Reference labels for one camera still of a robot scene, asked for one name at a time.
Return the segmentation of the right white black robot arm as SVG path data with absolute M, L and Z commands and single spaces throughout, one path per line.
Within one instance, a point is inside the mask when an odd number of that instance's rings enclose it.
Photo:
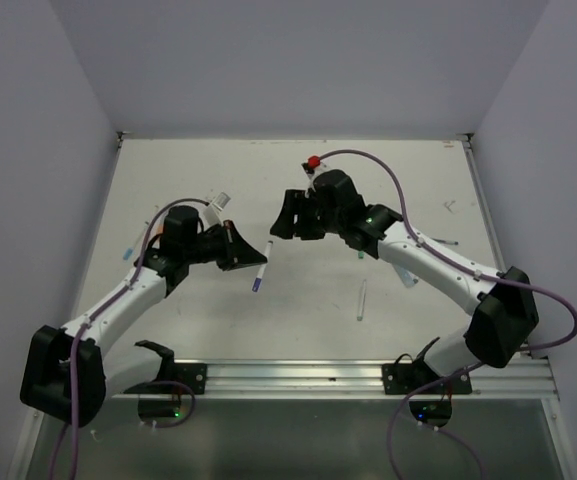
M 409 233 L 402 214 L 366 203 L 341 170 L 315 176 L 307 190 L 287 190 L 270 233 L 285 240 L 336 234 L 351 249 L 419 277 L 469 315 L 468 326 L 431 340 L 405 367 L 400 377 L 412 388 L 436 392 L 449 375 L 478 363 L 506 367 L 538 324 L 522 270 L 499 272 Z

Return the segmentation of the light blue pen cap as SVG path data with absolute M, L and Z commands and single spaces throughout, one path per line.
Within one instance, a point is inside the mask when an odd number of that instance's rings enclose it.
M 418 284 L 419 279 L 407 269 L 399 265 L 394 265 L 393 268 L 397 273 L 399 279 L 401 280 L 402 284 L 406 288 L 414 288 Z

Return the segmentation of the purple capped white pen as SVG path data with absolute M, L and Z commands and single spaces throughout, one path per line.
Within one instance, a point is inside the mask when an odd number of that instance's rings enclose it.
M 259 270 L 258 270 L 258 272 L 257 272 L 257 274 L 256 274 L 256 276 L 255 276 L 255 278 L 254 278 L 254 281 L 253 281 L 253 284 L 252 284 L 252 287 L 251 287 L 251 291 L 252 291 L 253 293 L 258 293 L 259 290 L 260 290 L 260 288 L 261 288 L 262 281 L 263 281 L 263 277 L 264 277 L 264 273 L 265 273 L 265 270 L 266 270 L 266 268 L 267 268 L 267 265 L 268 265 L 268 262 L 269 262 L 269 259 L 270 259 L 270 255 L 271 255 L 271 252 L 272 252 L 273 245 L 274 245 L 274 241 L 273 241 L 273 240 L 269 240 L 269 241 L 267 242 L 266 246 L 265 246 L 263 255 L 265 256 L 266 260 L 265 260 L 265 262 L 259 267 Z

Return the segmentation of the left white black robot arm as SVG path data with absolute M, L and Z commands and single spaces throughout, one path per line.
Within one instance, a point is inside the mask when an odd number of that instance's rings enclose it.
M 229 272 L 266 264 L 233 221 L 201 219 L 191 199 L 174 201 L 148 228 L 140 252 L 108 295 L 60 327 L 44 325 L 33 335 L 20 387 L 23 404 L 73 427 L 89 424 L 104 401 L 135 386 L 153 392 L 189 392 L 175 365 L 173 350 L 156 342 L 137 342 L 138 355 L 125 366 L 104 359 L 123 334 L 187 278 L 196 264 L 213 263 Z

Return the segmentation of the green white pen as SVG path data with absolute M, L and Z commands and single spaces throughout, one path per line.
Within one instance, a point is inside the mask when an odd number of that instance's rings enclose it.
M 364 279 L 361 283 L 358 295 L 357 313 L 356 313 L 356 318 L 358 321 L 362 321 L 364 318 L 366 297 L 367 297 L 367 280 Z

